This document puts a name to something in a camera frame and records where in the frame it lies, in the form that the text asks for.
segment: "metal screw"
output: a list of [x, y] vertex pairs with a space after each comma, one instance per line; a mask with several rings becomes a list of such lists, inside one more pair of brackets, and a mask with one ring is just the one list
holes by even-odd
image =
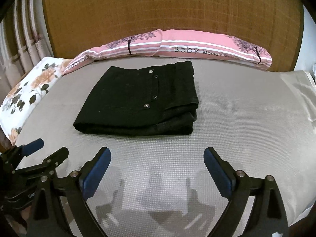
[[266, 177], [267, 177], [268, 181], [270, 181], [270, 182], [274, 181], [274, 177], [273, 176], [267, 175]]
[[78, 176], [79, 175], [79, 172], [78, 171], [72, 171], [71, 173], [70, 173], [70, 176], [71, 177], [76, 177], [76, 176]]
[[245, 176], [245, 173], [244, 173], [244, 171], [242, 171], [242, 170], [237, 170], [237, 171], [236, 171], [236, 174], [237, 174], [238, 176], [240, 176], [240, 177], [244, 177], [244, 176]]
[[42, 182], [46, 182], [47, 179], [48, 179], [47, 175], [43, 175], [43, 176], [40, 178], [40, 180], [41, 180]]

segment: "blue pad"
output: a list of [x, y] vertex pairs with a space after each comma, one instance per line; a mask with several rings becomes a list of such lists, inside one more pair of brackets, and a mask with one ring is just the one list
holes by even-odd
[[29, 144], [22, 146], [22, 156], [29, 156], [35, 151], [38, 151], [39, 149], [44, 147], [44, 141], [42, 139], [37, 139], [35, 141], [30, 142]]
[[227, 161], [223, 161], [212, 147], [204, 151], [204, 163], [221, 196], [230, 200], [236, 185], [231, 165]]
[[92, 197], [111, 162], [111, 151], [102, 147], [93, 160], [88, 161], [80, 170], [79, 186], [83, 199]]

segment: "tree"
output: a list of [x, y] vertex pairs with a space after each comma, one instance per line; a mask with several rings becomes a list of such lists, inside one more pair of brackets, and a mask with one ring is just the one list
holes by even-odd
[[233, 39], [234, 44], [237, 45], [242, 52], [249, 52], [249, 51], [255, 52], [260, 60], [259, 63], [261, 62], [260, 53], [264, 53], [264, 49], [262, 47], [257, 46], [250, 42], [246, 42], [238, 37], [234, 37], [234, 36], [229, 36], [229, 37]]
[[126, 37], [126, 38], [123, 38], [120, 40], [113, 41], [113, 42], [107, 44], [106, 46], [109, 49], [111, 49], [111, 48], [118, 46], [119, 44], [127, 43], [128, 51], [129, 51], [130, 55], [132, 55], [131, 49], [130, 49], [131, 42], [135, 42], [136, 40], [145, 40], [145, 39], [148, 40], [149, 38], [155, 37], [156, 36], [155, 33], [156, 33], [156, 31], [151, 31], [151, 32], [144, 33], [144, 34], [138, 34], [138, 35]]

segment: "black pants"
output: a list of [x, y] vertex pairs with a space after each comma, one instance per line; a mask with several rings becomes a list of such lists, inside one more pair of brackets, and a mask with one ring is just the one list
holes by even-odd
[[110, 67], [74, 127], [88, 134], [190, 134], [198, 97], [190, 61], [144, 69]]

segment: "pink pillow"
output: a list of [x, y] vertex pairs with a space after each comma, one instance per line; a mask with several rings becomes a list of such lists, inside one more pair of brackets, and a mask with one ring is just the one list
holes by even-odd
[[268, 69], [272, 58], [266, 49], [234, 36], [195, 30], [160, 29], [126, 37], [80, 53], [64, 70], [73, 72], [97, 60], [141, 55], [194, 59], [236, 60]]

